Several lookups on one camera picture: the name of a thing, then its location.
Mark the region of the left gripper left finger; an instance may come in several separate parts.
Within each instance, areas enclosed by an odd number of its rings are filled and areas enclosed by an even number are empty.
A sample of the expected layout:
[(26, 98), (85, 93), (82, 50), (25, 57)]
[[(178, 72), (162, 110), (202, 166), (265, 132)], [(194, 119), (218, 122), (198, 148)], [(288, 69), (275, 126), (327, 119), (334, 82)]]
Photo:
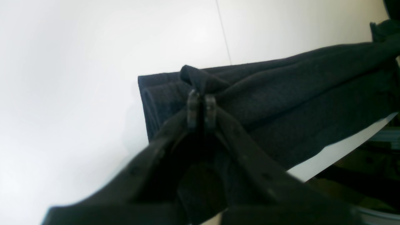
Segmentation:
[(50, 208), (43, 225), (190, 224), (177, 189), (191, 162), (176, 148), (198, 131), (199, 109), (200, 95), (191, 91), (187, 107), (106, 186), (76, 204)]

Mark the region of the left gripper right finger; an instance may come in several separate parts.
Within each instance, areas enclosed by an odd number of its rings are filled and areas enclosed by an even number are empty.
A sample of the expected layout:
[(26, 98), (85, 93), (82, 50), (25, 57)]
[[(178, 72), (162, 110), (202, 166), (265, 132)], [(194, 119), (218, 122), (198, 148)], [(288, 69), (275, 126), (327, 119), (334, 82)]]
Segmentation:
[(328, 198), (288, 174), (250, 138), (241, 124), (205, 95), (205, 128), (214, 131), (248, 182), (269, 200), (222, 214), (222, 225), (362, 225), (358, 210)]

